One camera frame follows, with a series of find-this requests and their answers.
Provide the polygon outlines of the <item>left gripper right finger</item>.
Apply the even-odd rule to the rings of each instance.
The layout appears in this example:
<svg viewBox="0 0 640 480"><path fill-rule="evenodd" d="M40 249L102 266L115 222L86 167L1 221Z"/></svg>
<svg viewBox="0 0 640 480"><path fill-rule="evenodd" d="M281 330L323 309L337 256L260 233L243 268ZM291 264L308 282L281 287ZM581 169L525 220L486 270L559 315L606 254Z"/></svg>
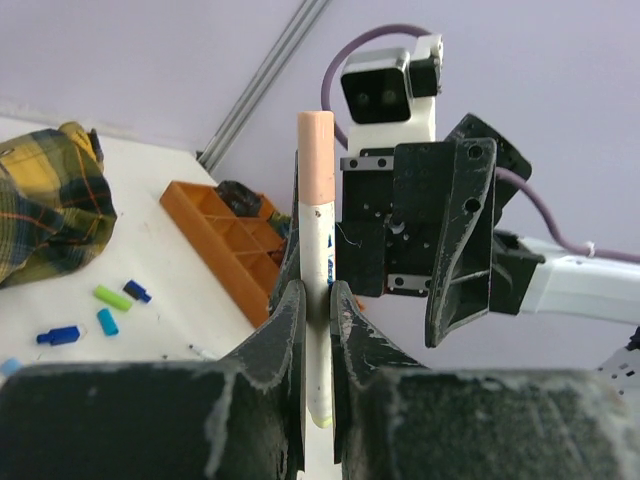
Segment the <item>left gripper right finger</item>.
<svg viewBox="0 0 640 480"><path fill-rule="evenodd" d="M580 370L431 370L330 296L334 460L347 479L635 479L639 430Z"/></svg>

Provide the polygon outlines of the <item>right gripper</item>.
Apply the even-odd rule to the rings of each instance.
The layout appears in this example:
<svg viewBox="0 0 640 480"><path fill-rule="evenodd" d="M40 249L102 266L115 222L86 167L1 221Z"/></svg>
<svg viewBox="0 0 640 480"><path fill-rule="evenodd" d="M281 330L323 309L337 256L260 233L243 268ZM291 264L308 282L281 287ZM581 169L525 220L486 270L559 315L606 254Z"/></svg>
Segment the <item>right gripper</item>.
<svg viewBox="0 0 640 480"><path fill-rule="evenodd" d="M455 147L401 144L340 160L336 276L360 296L394 289L424 296L433 270L425 316L429 348L489 311L496 157L494 140L472 138ZM285 240L269 315L288 283L301 278L298 152Z"/></svg>

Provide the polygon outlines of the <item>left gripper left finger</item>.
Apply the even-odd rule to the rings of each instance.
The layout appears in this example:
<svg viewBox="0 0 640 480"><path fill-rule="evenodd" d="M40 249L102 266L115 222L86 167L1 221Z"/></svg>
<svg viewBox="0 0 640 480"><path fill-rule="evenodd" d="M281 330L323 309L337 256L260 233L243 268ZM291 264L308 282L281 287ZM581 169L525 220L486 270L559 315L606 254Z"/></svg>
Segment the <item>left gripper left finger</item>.
<svg viewBox="0 0 640 480"><path fill-rule="evenodd" d="M306 292L217 361L49 364L1 390L5 479L293 479L304 468Z"/></svg>

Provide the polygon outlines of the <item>peach cap marker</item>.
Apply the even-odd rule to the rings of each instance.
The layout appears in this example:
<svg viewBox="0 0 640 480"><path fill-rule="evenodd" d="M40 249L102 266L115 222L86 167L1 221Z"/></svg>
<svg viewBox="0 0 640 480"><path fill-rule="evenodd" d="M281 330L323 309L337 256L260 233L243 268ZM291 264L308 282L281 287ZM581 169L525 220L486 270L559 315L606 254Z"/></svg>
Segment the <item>peach cap marker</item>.
<svg viewBox="0 0 640 480"><path fill-rule="evenodd" d="M313 422L333 420L330 287L335 279L334 115L297 117L300 274L306 292L306 396Z"/></svg>

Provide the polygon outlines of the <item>teal pen cap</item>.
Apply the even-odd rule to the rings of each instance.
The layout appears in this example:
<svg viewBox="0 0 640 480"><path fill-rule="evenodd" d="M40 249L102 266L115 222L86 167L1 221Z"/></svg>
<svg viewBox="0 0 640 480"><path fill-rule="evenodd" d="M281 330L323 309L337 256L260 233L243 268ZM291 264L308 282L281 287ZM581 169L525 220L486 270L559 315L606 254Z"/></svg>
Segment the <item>teal pen cap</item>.
<svg viewBox="0 0 640 480"><path fill-rule="evenodd" d="M96 317L105 336L110 337L119 334L118 324L108 308L99 310Z"/></svg>

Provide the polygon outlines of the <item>green pen cap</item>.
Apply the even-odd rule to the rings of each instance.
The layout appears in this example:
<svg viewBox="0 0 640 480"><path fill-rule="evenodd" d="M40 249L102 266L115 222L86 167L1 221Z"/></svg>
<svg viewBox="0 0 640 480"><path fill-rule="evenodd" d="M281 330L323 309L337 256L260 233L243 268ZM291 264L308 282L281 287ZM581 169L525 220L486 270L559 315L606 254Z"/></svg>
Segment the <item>green pen cap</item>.
<svg viewBox="0 0 640 480"><path fill-rule="evenodd" d="M93 290L93 295L98 300L119 311L128 312L133 305L129 299L103 285L96 286Z"/></svg>

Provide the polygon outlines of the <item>blue eraser marker cap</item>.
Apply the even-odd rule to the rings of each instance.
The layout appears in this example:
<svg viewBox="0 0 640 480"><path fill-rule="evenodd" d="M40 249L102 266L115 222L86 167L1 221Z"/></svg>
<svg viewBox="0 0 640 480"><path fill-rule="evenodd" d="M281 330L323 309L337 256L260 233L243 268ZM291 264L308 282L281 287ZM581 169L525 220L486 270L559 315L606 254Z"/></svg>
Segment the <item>blue eraser marker cap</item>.
<svg viewBox="0 0 640 480"><path fill-rule="evenodd" d="M80 329L73 326L65 326L53 328L47 332L40 333L36 336L36 343L39 345L59 346L75 343L80 339Z"/></svg>

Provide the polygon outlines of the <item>light blue pen cap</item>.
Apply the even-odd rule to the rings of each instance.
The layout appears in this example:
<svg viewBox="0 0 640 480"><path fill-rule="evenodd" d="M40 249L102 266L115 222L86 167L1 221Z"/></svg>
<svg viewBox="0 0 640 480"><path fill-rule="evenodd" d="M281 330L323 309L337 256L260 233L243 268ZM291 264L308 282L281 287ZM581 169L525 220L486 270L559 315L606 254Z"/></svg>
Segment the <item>light blue pen cap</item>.
<svg viewBox="0 0 640 480"><path fill-rule="evenodd" d="M23 364L15 357L8 358L0 365L0 373L5 377L10 377L23 367Z"/></svg>

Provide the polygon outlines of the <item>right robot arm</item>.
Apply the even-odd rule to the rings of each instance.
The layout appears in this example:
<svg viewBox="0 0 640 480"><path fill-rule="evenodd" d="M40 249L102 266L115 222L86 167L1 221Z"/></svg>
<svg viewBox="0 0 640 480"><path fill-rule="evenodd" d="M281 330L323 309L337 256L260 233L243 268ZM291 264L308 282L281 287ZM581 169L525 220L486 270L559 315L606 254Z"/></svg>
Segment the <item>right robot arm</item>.
<svg viewBox="0 0 640 480"><path fill-rule="evenodd" d="M310 339L328 337L336 281L424 298L431 348L489 312L638 323L636 256L566 240L530 163L479 117L434 133L425 114L353 125L341 208L295 206L278 282L304 282Z"/></svg>

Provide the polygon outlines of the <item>teal yellow rolled sock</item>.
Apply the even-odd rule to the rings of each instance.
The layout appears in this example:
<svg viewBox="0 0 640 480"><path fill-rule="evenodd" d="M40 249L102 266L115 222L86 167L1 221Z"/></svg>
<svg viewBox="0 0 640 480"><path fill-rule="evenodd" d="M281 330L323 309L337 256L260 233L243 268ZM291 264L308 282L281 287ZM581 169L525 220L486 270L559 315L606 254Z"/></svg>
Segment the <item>teal yellow rolled sock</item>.
<svg viewBox="0 0 640 480"><path fill-rule="evenodd" d="M289 236L291 223L290 215L280 211L274 211L270 215L268 223L282 239L286 239Z"/></svg>

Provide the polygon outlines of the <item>orange compartment tray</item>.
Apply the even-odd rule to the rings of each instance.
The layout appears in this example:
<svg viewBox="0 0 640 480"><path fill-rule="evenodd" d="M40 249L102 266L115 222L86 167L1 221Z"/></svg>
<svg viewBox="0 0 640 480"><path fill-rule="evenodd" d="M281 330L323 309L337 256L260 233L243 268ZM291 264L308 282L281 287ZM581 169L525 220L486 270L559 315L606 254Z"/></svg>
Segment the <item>orange compartment tray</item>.
<svg viewBox="0 0 640 480"><path fill-rule="evenodd" d="M160 204L194 250L216 276L254 327L269 317L269 299L276 285L283 240L269 224L275 212L263 201L256 217L238 217L211 185L169 183Z"/></svg>

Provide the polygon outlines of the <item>black rolled sock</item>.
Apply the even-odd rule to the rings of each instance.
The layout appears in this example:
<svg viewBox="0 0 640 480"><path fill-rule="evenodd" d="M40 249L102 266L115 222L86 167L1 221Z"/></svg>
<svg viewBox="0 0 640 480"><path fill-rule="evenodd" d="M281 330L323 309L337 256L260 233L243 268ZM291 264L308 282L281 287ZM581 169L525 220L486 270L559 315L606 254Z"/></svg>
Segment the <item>black rolled sock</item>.
<svg viewBox="0 0 640 480"><path fill-rule="evenodd" d="M262 197L241 182L224 180L215 187L216 193L237 217L258 217Z"/></svg>

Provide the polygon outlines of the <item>yellow plaid cloth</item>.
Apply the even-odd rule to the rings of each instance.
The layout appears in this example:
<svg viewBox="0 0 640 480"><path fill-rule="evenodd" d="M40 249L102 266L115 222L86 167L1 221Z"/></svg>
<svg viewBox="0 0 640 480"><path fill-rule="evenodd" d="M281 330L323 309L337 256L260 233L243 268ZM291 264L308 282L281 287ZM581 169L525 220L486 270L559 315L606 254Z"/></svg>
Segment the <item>yellow plaid cloth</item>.
<svg viewBox="0 0 640 480"><path fill-rule="evenodd" d="M1 287L65 276L117 221L97 132L76 122L1 143Z"/></svg>

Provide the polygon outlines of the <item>right aluminium frame post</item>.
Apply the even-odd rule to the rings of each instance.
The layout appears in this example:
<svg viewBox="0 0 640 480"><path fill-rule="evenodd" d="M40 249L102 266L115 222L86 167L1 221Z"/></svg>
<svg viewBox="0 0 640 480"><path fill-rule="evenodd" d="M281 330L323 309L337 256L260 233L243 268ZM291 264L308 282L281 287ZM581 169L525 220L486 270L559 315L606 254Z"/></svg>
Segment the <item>right aluminium frame post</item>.
<svg viewBox="0 0 640 480"><path fill-rule="evenodd" d="M199 164L209 174L222 163L261 100L330 4L329 0L300 3L213 137L202 151L197 152Z"/></svg>

